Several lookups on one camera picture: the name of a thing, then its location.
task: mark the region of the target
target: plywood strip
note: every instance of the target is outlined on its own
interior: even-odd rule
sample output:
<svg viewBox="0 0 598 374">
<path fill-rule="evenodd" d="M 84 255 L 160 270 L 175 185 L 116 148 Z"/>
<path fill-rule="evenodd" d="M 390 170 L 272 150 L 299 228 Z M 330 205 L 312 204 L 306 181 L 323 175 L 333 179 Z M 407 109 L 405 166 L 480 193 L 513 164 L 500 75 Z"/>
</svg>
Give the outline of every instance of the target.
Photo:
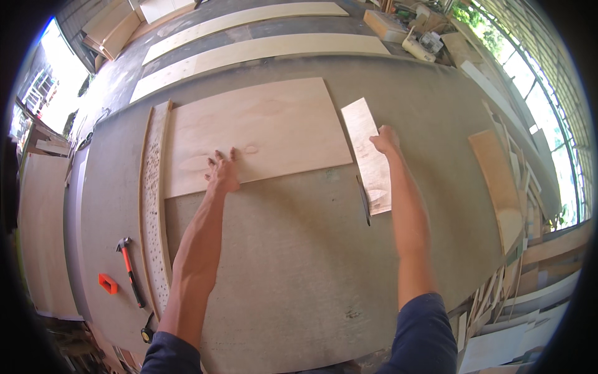
<svg viewBox="0 0 598 374">
<path fill-rule="evenodd" d="M 556 239 L 529 247 L 523 253 L 523 264 L 546 260 L 579 248 L 590 240 L 593 230 L 594 224 L 589 221 Z"/>
<path fill-rule="evenodd" d="M 386 54 L 376 37 L 349 34 L 294 34 L 252 39 L 209 50 L 181 60 L 139 80 L 130 102 L 162 87 L 211 69 L 287 54 Z"/>
<path fill-rule="evenodd" d="M 492 130 L 471 135 L 468 139 L 488 185 L 501 235 L 502 253 L 506 255 L 523 229 L 521 206 L 511 169 Z"/>
<path fill-rule="evenodd" d="M 18 225 L 31 301 L 40 315 L 81 321 L 66 269 L 63 231 L 69 159 L 29 153 L 25 162 Z"/>
<path fill-rule="evenodd" d="M 365 98 L 361 98 L 341 109 L 341 112 L 368 196 L 370 214 L 388 212 L 391 208 L 390 168 L 386 156 L 378 152 L 370 141 L 371 136 L 378 135 L 378 129 L 368 104 Z"/>
<path fill-rule="evenodd" d="M 142 254 L 151 287 L 154 312 L 164 312 L 170 294 L 172 264 L 164 220 L 164 142 L 172 102 L 157 105 L 149 115 L 141 154 L 139 178 L 139 228 Z"/>
<path fill-rule="evenodd" d="M 165 197 L 205 190 L 208 157 L 230 147 L 241 183 L 353 162 L 323 79 L 260 84 L 172 111 Z"/>
<path fill-rule="evenodd" d="M 152 45 L 142 65 L 199 38 L 252 22 L 299 16 L 348 16 L 333 2 L 296 2 L 247 9 L 192 26 Z"/>
</svg>

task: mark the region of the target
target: forearm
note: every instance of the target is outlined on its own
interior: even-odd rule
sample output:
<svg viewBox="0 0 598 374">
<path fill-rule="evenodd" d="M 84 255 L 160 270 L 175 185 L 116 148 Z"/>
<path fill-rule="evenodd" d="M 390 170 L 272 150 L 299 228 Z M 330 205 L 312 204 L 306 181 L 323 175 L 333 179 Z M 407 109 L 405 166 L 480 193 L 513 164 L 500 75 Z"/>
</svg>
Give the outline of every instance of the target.
<svg viewBox="0 0 598 374">
<path fill-rule="evenodd" d="M 387 155 L 392 193 L 392 222 L 400 257 L 398 307 L 425 293 L 436 292 L 432 271 L 428 214 L 400 150 Z"/>
<path fill-rule="evenodd" d="M 209 187 L 185 230 L 172 266 L 168 304 L 158 327 L 198 350 L 208 296 L 220 260 L 225 195 Z"/>
</svg>

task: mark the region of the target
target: hammer head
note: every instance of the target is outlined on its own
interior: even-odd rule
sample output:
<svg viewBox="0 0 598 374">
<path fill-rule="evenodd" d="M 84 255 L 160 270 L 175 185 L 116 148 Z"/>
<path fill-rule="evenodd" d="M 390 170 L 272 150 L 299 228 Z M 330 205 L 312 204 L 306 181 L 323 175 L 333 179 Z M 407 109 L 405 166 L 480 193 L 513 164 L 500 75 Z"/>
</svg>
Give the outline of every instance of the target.
<svg viewBox="0 0 598 374">
<path fill-rule="evenodd" d="M 120 239 L 118 241 L 118 245 L 116 246 L 116 252 L 120 252 L 122 251 L 122 249 L 126 246 L 128 246 L 131 243 L 131 238 L 130 237 L 126 237 L 123 239 Z"/>
</svg>

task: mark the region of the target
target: dark blue sleeve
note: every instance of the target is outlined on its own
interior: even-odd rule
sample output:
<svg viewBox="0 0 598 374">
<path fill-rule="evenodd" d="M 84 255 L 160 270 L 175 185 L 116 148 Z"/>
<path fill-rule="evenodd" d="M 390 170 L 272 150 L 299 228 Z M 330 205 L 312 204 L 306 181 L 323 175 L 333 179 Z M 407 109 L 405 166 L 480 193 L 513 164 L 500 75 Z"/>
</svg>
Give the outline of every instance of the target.
<svg viewBox="0 0 598 374">
<path fill-rule="evenodd" d="M 199 352 L 194 346 L 170 333 L 159 331 L 154 334 L 141 374 L 201 372 Z"/>
<path fill-rule="evenodd" d="M 457 372 L 457 343 L 439 294 L 420 295 L 403 306 L 390 354 L 378 374 Z"/>
</svg>

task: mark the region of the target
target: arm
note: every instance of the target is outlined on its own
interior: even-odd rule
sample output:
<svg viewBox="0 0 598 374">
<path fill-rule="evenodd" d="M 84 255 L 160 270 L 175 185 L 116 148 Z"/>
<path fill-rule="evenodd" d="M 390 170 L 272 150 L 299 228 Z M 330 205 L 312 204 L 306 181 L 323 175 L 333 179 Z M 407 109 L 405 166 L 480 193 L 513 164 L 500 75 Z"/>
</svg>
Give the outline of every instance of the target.
<svg viewBox="0 0 598 374">
<path fill-rule="evenodd" d="M 403 158 L 395 132 L 380 128 L 379 136 L 370 141 L 388 159 L 392 224 L 398 252 L 399 310 L 419 295 L 438 292 L 430 258 L 430 227 L 422 197 Z"/>
<path fill-rule="evenodd" d="M 185 230 L 172 266 L 172 286 L 158 331 L 171 333 L 199 350 L 208 296 L 216 283 L 222 244 L 224 198 L 239 189 L 234 148 L 230 160 L 208 159 L 208 189 Z"/>
</svg>

